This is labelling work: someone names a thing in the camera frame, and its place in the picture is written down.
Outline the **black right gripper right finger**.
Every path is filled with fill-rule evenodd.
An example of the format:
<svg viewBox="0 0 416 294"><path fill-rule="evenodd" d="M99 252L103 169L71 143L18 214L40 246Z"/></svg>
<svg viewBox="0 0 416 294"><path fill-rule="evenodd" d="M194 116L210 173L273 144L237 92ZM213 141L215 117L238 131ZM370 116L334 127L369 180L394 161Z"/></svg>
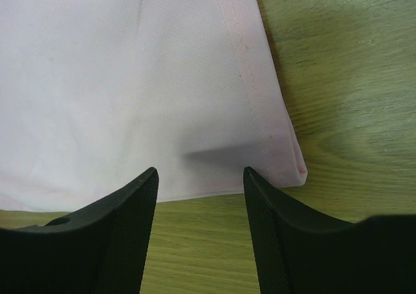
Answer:
<svg viewBox="0 0 416 294"><path fill-rule="evenodd" d="M414 293L415 216L321 213L254 169L244 197L261 293Z"/></svg>

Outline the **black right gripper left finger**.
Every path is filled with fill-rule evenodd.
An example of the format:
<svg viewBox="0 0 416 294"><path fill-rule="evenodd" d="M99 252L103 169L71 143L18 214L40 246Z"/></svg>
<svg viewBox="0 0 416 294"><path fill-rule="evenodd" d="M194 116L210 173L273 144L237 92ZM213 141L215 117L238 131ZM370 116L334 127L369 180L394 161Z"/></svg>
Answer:
<svg viewBox="0 0 416 294"><path fill-rule="evenodd" d="M38 226L1 229L2 293L139 293L159 175Z"/></svg>

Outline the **pink t-shirt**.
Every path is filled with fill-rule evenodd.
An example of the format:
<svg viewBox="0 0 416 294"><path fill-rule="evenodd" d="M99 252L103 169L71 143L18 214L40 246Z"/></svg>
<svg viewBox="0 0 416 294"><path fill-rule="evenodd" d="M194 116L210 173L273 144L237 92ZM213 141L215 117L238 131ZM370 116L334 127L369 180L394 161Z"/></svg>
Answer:
<svg viewBox="0 0 416 294"><path fill-rule="evenodd" d="M307 168L257 0L1 0L1 208L73 211L149 167L161 202Z"/></svg>

